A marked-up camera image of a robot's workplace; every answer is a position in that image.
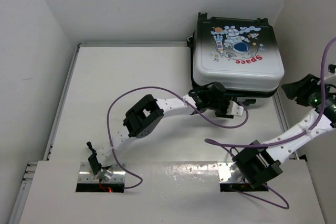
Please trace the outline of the grey suitcase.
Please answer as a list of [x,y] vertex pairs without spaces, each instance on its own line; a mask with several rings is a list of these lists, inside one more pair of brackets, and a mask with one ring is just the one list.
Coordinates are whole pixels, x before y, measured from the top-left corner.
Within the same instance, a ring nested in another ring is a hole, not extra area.
[[199,13],[187,38],[191,83],[219,82],[234,98],[273,96],[285,74],[272,25],[267,18],[208,17]]

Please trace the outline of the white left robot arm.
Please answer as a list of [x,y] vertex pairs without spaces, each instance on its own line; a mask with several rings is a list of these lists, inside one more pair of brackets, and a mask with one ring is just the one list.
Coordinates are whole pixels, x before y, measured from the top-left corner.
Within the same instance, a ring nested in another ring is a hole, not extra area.
[[194,88],[182,97],[173,95],[175,98],[171,99],[145,95],[125,113],[122,128],[115,135],[111,135],[110,116],[107,116],[110,146],[96,151],[90,142],[87,143],[92,151],[88,161],[95,177],[104,179],[110,167],[107,163],[110,156],[124,151],[135,140],[150,135],[163,118],[202,114],[207,110],[214,111],[217,117],[233,118],[242,116],[244,112],[241,105],[226,96],[226,89],[219,82]]

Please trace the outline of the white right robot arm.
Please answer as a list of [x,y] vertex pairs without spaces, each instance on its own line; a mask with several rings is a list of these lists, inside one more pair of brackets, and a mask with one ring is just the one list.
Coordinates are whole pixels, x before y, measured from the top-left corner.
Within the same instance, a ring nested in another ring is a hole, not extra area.
[[288,99],[312,110],[280,136],[262,144],[255,140],[234,156],[234,164],[251,188],[260,187],[280,175],[280,165],[297,149],[335,130],[335,94],[329,92],[329,84],[324,86],[324,102],[320,79],[312,74],[297,82],[283,84],[281,88]]

